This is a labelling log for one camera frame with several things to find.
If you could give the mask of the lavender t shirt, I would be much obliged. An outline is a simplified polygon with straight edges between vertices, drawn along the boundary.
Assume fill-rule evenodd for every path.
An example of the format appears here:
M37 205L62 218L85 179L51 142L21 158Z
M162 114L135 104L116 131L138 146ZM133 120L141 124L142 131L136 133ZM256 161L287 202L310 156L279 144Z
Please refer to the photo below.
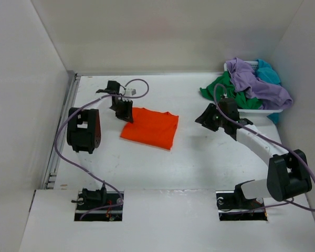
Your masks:
M293 105L288 91L280 85L265 82L256 77L251 65L239 58L226 61L226 69L236 92L243 91L249 99L257 98L264 110L284 110Z

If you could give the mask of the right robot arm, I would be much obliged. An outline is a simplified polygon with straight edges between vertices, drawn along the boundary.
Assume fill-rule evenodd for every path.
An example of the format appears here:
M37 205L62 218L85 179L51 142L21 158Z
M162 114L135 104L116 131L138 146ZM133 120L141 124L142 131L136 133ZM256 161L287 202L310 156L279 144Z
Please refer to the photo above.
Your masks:
M233 202L236 206L246 207L256 198L271 197L282 202L312 189L311 177L305 167L305 154L300 150L291 153L273 140L264 140L250 120L239 116L237 105L231 98L209 104L195 122L211 131L222 128L235 141L253 151L268 167L266 179L235 186Z

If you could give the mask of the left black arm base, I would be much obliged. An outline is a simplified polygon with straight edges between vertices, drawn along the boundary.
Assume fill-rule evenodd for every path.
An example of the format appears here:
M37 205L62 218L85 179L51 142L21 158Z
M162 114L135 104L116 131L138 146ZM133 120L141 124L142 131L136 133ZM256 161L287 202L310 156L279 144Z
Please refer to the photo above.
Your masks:
M120 195L124 197L123 192L110 192L104 187L95 191L83 188L71 201L75 205L74 221L121 222L123 206L120 205Z

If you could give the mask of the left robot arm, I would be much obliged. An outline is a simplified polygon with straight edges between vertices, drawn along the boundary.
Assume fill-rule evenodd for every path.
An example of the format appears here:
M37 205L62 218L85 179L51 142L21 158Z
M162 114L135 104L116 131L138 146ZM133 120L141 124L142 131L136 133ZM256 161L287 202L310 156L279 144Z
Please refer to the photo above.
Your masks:
M107 87L96 91L97 94L109 94L110 97L104 100L107 109L115 112L115 117L129 123L133 123L133 101L129 97L136 94L136 90L126 88L117 81L109 80ZM76 153L86 152L92 154L99 147L102 139L100 109L82 109L71 107L68 115L74 112L67 124L67 143Z

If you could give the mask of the orange t shirt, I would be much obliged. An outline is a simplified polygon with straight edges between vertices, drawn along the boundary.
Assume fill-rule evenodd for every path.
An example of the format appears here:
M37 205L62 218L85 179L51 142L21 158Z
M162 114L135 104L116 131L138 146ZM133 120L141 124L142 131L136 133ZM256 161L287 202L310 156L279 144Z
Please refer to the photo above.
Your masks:
M133 108L132 112L133 122L124 126L120 134L121 138L171 150L179 116L170 112L158 112L146 108Z

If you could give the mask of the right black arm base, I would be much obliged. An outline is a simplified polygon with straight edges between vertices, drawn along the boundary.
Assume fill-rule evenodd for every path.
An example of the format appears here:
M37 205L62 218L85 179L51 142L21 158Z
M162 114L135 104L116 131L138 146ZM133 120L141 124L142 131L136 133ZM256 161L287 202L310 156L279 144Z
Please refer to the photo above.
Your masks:
M267 221L263 198L245 199L234 191L216 191L220 221Z

